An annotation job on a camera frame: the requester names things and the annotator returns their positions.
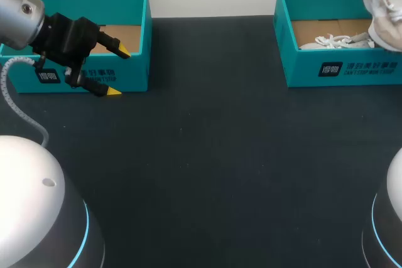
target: coiled cable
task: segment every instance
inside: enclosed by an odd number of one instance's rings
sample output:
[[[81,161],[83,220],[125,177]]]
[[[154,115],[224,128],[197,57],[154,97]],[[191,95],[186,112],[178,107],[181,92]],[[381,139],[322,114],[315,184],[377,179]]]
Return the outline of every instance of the coiled cable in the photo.
[[[13,64],[15,64],[15,63],[26,63],[26,64],[29,64],[29,65],[33,66],[35,61],[30,59],[30,58],[24,58],[22,56],[17,56],[15,58],[9,59],[4,64],[3,69],[1,70],[1,73],[0,73],[0,89],[1,89],[1,93],[3,94],[3,97],[4,97],[5,101],[7,102],[7,104],[10,106],[10,108],[15,113],[17,113],[17,115],[20,118],[22,118],[27,123],[31,124],[35,129],[39,130],[39,132],[42,133],[42,135],[43,135],[42,147],[47,147],[48,142],[49,142],[49,133],[48,133],[48,131],[41,124],[39,124],[37,121],[33,120],[28,115],[26,115],[14,103],[14,101],[10,97],[10,94],[8,93],[8,89],[7,89],[7,74],[9,72],[9,69],[11,68],[11,66],[13,66]]]

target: white dome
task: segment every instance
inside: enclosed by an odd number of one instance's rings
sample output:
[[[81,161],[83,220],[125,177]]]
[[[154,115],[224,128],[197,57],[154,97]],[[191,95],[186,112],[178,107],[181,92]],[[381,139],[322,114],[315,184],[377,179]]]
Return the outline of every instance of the white dome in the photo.
[[[402,220],[402,149],[389,165],[387,190],[391,204],[399,219]]]
[[[54,224],[65,192],[58,161],[39,144],[0,136],[0,267],[29,254]]]

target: screw hole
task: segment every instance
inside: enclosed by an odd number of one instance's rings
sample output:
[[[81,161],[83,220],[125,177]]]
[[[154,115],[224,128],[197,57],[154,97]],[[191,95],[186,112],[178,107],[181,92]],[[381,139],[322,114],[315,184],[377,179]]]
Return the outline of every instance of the screw hole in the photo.
[[[29,4],[24,3],[23,6],[21,7],[23,12],[25,14],[31,14],[32,13],[32,7]]]
[[[43,185],[49,186],[49,187],[56,186],[56,183],[53,180],[49,179],[49,178],[43,179],[42,183],[43,183]]]

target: brown cardboard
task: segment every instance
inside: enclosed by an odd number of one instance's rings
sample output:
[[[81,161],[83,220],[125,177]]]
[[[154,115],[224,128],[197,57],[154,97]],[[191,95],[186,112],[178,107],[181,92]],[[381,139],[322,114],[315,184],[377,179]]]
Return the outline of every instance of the brown cardboard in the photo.
[[[101,26],[100,30],[113,38],[119,39],[130,53],[139,52],[141,41],[140,25],[107,25]],[[109,53],[109,51],[98,43],[91,53]]]
[[[368,32],[370,19],[292,21],[293,32],[299,47],[314,43],[319,36],[355,36]]]

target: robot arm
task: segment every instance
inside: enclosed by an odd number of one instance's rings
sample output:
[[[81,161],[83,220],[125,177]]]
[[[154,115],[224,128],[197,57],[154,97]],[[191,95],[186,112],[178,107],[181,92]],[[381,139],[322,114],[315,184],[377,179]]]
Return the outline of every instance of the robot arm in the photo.
[[[71,87],[82,87],[97,96],[118,94],[117,90],[85,78],[82,65],[97,43],[117,56],[127,59],[131,55],[122,43],[100,31],[100,27],[80,18],[71,20],[56,13],[45,14],[41,0],[0,0],[0,43],[15,50],[32,46],[41,55],[35,63],[42,69],[49,59],[66,67],[65,82]]]

